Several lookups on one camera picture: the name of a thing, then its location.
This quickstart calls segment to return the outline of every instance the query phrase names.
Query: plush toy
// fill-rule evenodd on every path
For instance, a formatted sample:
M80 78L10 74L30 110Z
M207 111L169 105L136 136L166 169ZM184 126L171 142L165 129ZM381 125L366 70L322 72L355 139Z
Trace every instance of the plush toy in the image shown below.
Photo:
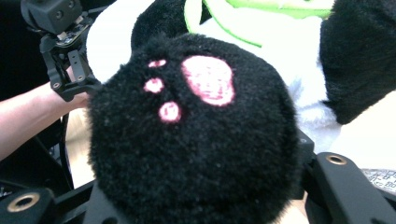
M396 2L318 2L118 0L98 17L91 162L132 223L275 220L297 130L328 150L396 89Z

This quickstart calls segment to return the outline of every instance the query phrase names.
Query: stuffed panda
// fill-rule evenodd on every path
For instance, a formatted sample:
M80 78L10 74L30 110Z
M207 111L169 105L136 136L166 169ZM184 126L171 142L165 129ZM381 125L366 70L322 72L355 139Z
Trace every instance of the stuffed panda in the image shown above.
M96 19L92 169L131 223L274 221L298 129L327 151L396 89L396 3L318 2L118 0Z

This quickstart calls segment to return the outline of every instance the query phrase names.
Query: green fabric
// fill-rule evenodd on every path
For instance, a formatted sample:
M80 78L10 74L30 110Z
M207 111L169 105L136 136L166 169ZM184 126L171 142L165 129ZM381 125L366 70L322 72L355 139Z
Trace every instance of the green fabric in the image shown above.
M258 47L262 46L263 38L257 27L261 27L261 21L268 20L268 14L263 11L283 13L295 19L327 17L333 3L333 0L187 0L184 13L191 33L197 33L203 1L225 32Z

